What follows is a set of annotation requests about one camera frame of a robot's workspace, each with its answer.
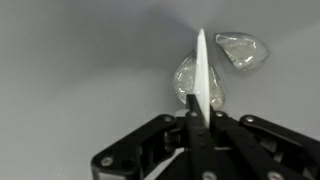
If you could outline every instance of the white blade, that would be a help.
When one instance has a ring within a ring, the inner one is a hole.
[[[197,67],[194,83],[194,94],[197,97],[200,109],[204,116],[205,125],[209,128],[210,123],[210,91],[209,91],[209,68],[208,53],[204,30],[198,35],[197,44]]]

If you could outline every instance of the gray background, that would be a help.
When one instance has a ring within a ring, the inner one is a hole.
[[[174,71],[204,27],[224,110],[320,139],[316,0],[0,0],[0,179],[89,180],[91,157],[183,108]],[[271,51],[237,72],[214,51],[239,31]]]

